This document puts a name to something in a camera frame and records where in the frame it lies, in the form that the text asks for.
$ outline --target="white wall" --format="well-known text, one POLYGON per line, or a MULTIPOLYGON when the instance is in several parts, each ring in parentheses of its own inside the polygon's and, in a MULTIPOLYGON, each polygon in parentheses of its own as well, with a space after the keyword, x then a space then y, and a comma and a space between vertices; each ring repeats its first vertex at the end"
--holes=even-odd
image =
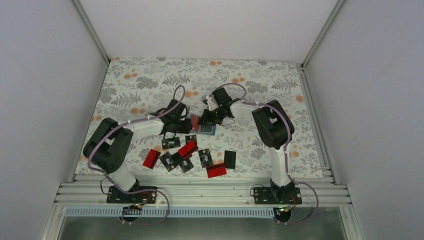
POLYGON ((81 0, 109 57, 301 63, 337 0, 81 0))
POLYGON ((306 67, 368 240, 424 236, 424 2, 348 0, 306 67))
POLYGON ((1 1, 0 239, 40 237, 105 71, 70 0, 1 1))

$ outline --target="table surface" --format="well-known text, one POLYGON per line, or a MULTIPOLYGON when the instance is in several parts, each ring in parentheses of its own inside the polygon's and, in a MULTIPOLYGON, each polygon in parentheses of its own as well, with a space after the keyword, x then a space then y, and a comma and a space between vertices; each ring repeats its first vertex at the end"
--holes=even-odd
MULTIPOLYGON (((239 83, 247 88, 245 99, 267 103, 278 100, 293 122, 295 132, 290 145, 291 172, 294 177, 322 178, 311 123, 302 93, 296 64, 292 62, 207 60, 183 58, 113 58, 102 86, 84 144, 104 118, 119 122, 139 119, 165 108, 176 86, 186 88, 183 102, 190 113, 201 115, 202 100, 224 83, 239 83)), ((238 86, 226 86, 232 98, 243 94, 238 86)), ((185 143, 183 134, 181 144, 185 143)), ((162 136, 149 136, 130 144, 125 165, 133 174, 155 176, 207 177, 199 155, 191 158, 194 168, 183 173, 179 167, 168 172, 158 161, 154 169, 143 166, 150 149, 175 153, 178 148, 163 150, 162 136)), ((267 147, 259 138, 254 122, 237 119, 234 124, 217 126, 213 136, 197 135, 199 149, 210 149, 215 164, 222 163, 225 150, 236 151, 236 168, 226 177, 270 177, 271 161, 267 147)), ((88 169, 81 154, 76 174, 98 174, 88 169)))

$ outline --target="floral pattern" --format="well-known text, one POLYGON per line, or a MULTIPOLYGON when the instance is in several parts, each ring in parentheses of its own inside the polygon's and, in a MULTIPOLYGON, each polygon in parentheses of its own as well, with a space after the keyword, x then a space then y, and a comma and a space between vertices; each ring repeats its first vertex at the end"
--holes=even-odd
MULTIPOLYGON (((183 102, 191 113, 201 115, 206 95, 224 83, 244 85, 246 100, 267 103, 278 100, 294 124, 289 155, 294 177, 322 178, 317 148, 307 113, 305 99, 295 63, 272 61, 206 60, 173 58, 113 58, 100 92, 85 143, 102 119, 116 121, 139 119, 165 108, 177 85, 186 88, 183 102)), ((230 96, 243 94, 238 86, 226 87, 230 96)), ((177 134, 181 144, 183 134, 177 134)), ((178 148, 162 150, 162 136, 149 136, 133 141, 124 164, 130 172, 140 175, 207 177, 199 155, 193 154, 194 168, 183 173, 180 169, 168 172, 160 161, 154 169, 143 166, 150 149, 175 153, 178 148)), ((271 161, 267 147, 259 138, 254 122, 236 119, 234 124, 217 126, 216 134, 197 135, 199 149, 210 149, 215 164, 224 161, 225 150, 236 151, 236 168, 228 169, 226 177, 270 177, 271 161)), ((87 159, 81 155, 77 174, 96 174, 87 168, 87 159)))

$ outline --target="gray wall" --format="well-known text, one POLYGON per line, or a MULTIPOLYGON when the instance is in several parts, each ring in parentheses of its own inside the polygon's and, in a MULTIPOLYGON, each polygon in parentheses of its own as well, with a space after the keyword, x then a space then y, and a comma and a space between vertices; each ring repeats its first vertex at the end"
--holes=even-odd
POLYGON ((106 64, 70 0, 0 3, 0 239, 38 239, 106 64))
POLYGON ((366 239, 424 236, 424 1, 348 0, 306 67, 366 239))

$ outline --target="gray floor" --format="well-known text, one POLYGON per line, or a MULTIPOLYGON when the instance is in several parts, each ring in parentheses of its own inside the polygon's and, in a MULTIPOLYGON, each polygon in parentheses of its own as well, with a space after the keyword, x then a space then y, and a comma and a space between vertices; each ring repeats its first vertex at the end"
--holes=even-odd
MULTIPOLYGON (((297 208, 290 221, 302 220, 311 211, 297 208)), ((277 225, 270 219, 260 218, 168 218, 156 226, 130 226, 122 224, 117 217, 67 217, 61 239, 344 240, 346 236, 339 209, 320 207, 313 219, 294 226, 277 225)))

